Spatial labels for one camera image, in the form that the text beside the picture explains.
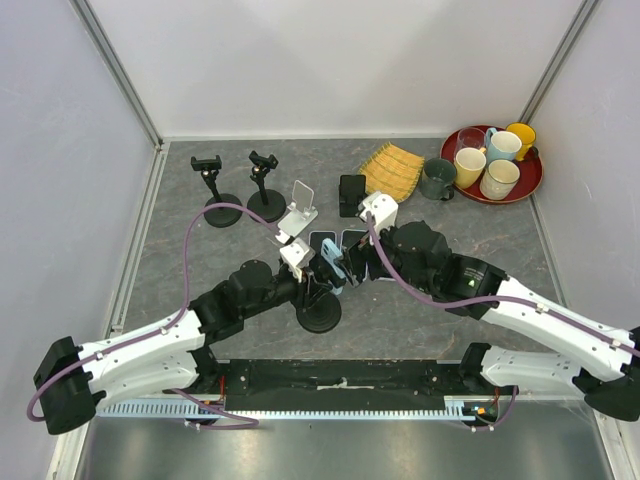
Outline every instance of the round tray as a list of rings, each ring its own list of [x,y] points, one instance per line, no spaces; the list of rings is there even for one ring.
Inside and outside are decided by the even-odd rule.
[[[478,128],[483,132],[486,132],[490,125],[472,125],[473,128]],[[496,127],[498,130],[504,130],[504,128]],[[440,156],[446,160],[449,160],[453,163],[453,152],[456,149],[456,143],[458,139],[458,132],[460,130],[453,132],[449,135],[442,145],[442,149],[440,150]],[[524,157],[524,160],[521,162],[514,162],[518,168],[520,169],[520,180],[513,187],[513,190],[507,195],[503,200],[489,200],[487,197],[482,195],[480,192],[480,180],[482,179],[482,175],[478,177],[478,180],[471,185],[469,188],[465,188],[464,190],[461,188],[455,187],[462,195],[476,202],[486,203],[491,205],[502,205],[506,203],[517,202],[518,200],[522,200],[523,198],[527,198],[536,189],[540,186],[542,182],[542,177],[544,176],[544,167],[542,166],[542,161],[540,157],[536,155],[535,150],[530,149]]]

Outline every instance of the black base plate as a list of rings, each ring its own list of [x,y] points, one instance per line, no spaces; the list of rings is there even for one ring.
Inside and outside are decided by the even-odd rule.
[[[298,308],[296,318],[302,328],[311,333],[326,333],[333,330],[342,317],[340,300],[326,293],[310,308]]]
[[[267,205],[262,203],[260,192],[256,192],[247,202],[247,208],[262,217],[265,222],[273,223],[287,211],[287,202],[280,192],[270,189],[266,189],[266,192],[269,200]]]
[[[236,205],[242,205],[242,202],[235,195],[231,195],[230,193],[223,193],[220,195],[222,201],[224,203],[234,203]],[[213,205],[216,202],[216,199],[211,197],[209,201],[205,204],[205,207],[209,205]],[[215,208],[213,210],[209,210],[204,214],[204,219],[206,222],[212,227],[216,228],[225,228],[230,227],[242,216],[242,212],[239,210],[234,210],[232,208]]]

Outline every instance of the gray marble surface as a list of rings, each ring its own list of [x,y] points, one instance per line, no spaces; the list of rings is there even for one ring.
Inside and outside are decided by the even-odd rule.
[[[138,269],[125,330],[151,323],[177,310],[182,300],[181,246],[190,219],[210,193],[189,165],[192,155],[223,159],[221,192],[237,195],[246,205],[256,190],[249,180],[248,155],[275,154],[278,168],[267,187],[290,201],[299,179],[315,190],[320,214],[309,230],[363,228],[338,216],[338,181],[356,173],[385,139],[271,140],[172,143]],[[426,158],[438,156],[442,141],[403,139],[393,143]],[[505,269],[525,285],[555,299],[542,245],[527,201],[505,206],[475,203],[460,195],[449,202],[425,199],[416,191],[400,204],[397,224],[424,219],[445,234],[450,247]],[[191,298],[213,288],[249,259],[275,268],[278,246],[270,233],[248,217],[227,229],[198,222],[190,245]],[[340,296],[342,321],[331,332],[314,335],[297,323],[291,305],[245,322],[245,330],[214,346],[218,358],[438,358],[460,359],[470,342],[489,342],[515,350],[543,350],[514,332],[424,307],[390,282],[346,287]]]

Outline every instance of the glass cup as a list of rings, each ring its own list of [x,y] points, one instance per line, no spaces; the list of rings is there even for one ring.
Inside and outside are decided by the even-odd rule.
[[[463,148],[482,148],[484,147],[484,132],[479,128],[469,127],[463,128],[458,132],[458,139],[456,140],[456,150],[453,152],[453,156],[462,150]]]

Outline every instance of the cream mug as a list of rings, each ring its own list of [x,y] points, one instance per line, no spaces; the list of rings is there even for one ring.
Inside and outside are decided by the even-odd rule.
[[[486,164],[487,158],[481,150],[472,147],[461,148],[453,160],[456,167],[454,183],[463,190],[469,188],[478,179]]]
[[[480,191],[489,200],[504,199],[520,179],[520,169],[509,160],[494,160],[480,182]]]

